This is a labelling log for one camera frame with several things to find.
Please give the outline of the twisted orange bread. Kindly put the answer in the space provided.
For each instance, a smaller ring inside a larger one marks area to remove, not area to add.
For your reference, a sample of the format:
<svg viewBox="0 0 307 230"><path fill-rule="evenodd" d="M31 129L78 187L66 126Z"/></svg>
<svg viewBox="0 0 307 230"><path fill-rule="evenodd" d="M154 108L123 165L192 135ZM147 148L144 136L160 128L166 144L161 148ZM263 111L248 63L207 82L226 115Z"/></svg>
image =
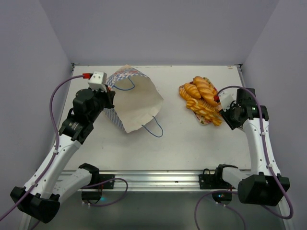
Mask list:
<svg viewBox="0 0 307 230"><path fill-rule="evenodd" d="M217 90L207 78L196 76L193 78L193 84L197 87L200 95L209 105L213 107L218 106Z"/></svg>

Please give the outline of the checkered paper bag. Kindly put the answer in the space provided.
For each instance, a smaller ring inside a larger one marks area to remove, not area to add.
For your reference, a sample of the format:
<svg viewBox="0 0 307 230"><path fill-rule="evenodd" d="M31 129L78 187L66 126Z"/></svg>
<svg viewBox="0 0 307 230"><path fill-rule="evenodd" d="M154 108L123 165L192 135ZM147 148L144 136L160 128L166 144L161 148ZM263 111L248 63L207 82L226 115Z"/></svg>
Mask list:
<svg viewBox="0 0 307 230"><path fill-rule="evenodd" d="M106 84L116 93L114 108L104 109L111 122L127 134L143 128L156 138L163 136L156 116L164 99L147 75L125 65L108 77Z"/></svg>

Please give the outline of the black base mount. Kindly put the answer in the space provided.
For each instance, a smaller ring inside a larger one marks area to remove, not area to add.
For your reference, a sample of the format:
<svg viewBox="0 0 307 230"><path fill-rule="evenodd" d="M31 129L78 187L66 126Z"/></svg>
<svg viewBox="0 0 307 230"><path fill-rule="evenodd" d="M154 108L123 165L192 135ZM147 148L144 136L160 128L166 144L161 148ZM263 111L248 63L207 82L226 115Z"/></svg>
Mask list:
<svg viewBox="0 0 307 230"><path fill-rule="evenodd" d="M202 173L198 175L198 177L201 190L234 190L234 187L231 184L219 178L217 172L210 171L208 168L205 168ZM226 192L212 194L213 200L223 205L230 204L232 197L232 194Z"/></svg>
<svg viewBox="0 0 307 230"><path fill-rule="evenodd" d="M99 178L95 179L90 183L90 185L98 184L100 182L105 182L110 179L114 179L114 174L99 174ZM111 190L114 188L114 180L108 181L107 183L100 184L95 187L91 187L90 189L94 189L94 191L85 191L82 189L81 199L83 202L89 204L97 204L99 201L103 200L103 191Z"/></svg>

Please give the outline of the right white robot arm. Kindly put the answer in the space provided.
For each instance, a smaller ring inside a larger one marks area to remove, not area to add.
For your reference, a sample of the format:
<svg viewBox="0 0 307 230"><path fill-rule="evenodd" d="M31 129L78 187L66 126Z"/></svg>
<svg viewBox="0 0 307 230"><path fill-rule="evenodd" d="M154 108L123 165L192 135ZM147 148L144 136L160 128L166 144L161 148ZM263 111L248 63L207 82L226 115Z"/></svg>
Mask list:
<svg viewBox="0 0 307 230"><path fill-rule="evenodd" d="M236 166L220 164L214 172L214 184L219 188L233 186L243 204L278 205L290 180L281 175L273 155L266 106L258 102L253 88L238 87L235 98L219 91L217 97L224 121L232 130L241 128L247 137L251 169L247 175Z"/></svg>

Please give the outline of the long ridged orange bread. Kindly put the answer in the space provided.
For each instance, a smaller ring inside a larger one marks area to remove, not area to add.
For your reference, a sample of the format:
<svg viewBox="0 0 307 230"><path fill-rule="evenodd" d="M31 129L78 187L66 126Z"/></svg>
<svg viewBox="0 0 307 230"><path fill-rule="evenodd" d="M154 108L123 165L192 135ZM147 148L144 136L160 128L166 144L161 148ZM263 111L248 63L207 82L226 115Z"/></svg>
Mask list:
<svg viewBox="0 0 307 230"><path fill-rule="evenodd" d="M208 105L204 100L188 99L186 107L195 114L202 125L213 124L219 126L222 124L222 119L216 109Z"/></svg>

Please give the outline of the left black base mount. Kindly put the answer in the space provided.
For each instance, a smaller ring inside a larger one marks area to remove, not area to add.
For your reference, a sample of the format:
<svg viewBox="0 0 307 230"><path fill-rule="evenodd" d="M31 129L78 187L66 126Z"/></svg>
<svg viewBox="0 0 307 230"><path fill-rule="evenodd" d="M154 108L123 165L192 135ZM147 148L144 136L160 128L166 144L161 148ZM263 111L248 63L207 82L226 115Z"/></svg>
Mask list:
<svg viewBox="0 0 307 230"><path fill-rule="evenodd" d="M114 179L114 174L99 174L99 178L95 179L90 183L90 185L98 184L100 182L105 182L110 179ZM103 191L111 190L114 188L114 180L108 181L107 183L100 184L95 187L91 187L90 189L94 189L94 191L85 191L82 189L81 199L83 202L89 204L97 204L99 201L103 200Z"/></svg>

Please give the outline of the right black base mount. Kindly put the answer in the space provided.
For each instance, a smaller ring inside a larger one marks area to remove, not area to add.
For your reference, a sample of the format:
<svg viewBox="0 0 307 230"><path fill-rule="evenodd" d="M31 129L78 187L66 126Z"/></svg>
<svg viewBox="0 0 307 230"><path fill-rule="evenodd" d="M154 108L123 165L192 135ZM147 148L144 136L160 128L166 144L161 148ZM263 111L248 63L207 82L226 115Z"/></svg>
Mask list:
<svg viewBox="0 0 307 230"><path fill-rule="evenodd" d="M202 173L198 175L198 177L201 190L234 190L234 187L231 184L219 178L217 172L210 171L208 168L205 168ZM212 194L213 200L223 205L230 204L232 197L232 194L226 192Z"/></svg>

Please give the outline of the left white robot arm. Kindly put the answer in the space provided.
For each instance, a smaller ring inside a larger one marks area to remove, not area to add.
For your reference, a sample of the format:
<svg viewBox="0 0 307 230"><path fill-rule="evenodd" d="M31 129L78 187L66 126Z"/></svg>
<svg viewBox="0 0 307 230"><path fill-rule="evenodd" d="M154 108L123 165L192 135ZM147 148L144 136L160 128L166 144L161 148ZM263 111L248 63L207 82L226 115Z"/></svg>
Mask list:
<svg viewBox="0 0 307 230"><path fill-rule="evenodd" d="M94 122L104 109L114 108L115 91L110 89L77 91L73 107L59 129L59 141L22 187L14 187L10 197L23 213L49 223L57 214L61 203L83 186L95 188L100 182L98 169L88 164L80 168L64 185L57 180L73 154L85 142L94 128Z"/></svg>

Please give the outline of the small orange bread roll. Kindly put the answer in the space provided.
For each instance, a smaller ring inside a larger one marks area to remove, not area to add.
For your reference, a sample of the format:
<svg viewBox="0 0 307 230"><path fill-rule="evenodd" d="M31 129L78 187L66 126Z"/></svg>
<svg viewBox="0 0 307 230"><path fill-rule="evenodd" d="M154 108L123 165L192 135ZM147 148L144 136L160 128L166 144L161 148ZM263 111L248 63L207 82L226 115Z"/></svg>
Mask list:
<svg viewBox="0 0 307 230"><path fill-rule="evenodd" d="M186 91L190 96L192 96L193 98L195 98L195 99L201 99L201 94L200 94L200 92L198 91L196 85L191 84L191 83L185 83L185 84L184 84L184 89L185 89L185 91Z"/></svg>

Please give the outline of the aluminium rail frame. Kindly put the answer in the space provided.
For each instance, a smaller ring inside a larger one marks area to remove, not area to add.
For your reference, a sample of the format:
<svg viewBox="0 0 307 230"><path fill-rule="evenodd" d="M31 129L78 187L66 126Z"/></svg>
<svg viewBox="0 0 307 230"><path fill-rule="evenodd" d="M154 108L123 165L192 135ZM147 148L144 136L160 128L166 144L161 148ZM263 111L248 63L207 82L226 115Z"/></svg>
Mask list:
<svg viewBox="0 0 307 230"><path fill-rule="evenodd" d="M134 192L178 192L198 191L204 189L199 178L199 172L150 172L150 171L118 171L118 172L89 172L77 169L74 172L65 171L51 177L44 175L38 182L39 174L25 183L25 190L31 186L31 194L40 194L42 198L49 198L52 194L71 196L80 189L96 189L98 183L104 190L119 191L127 188Z"/></svg>

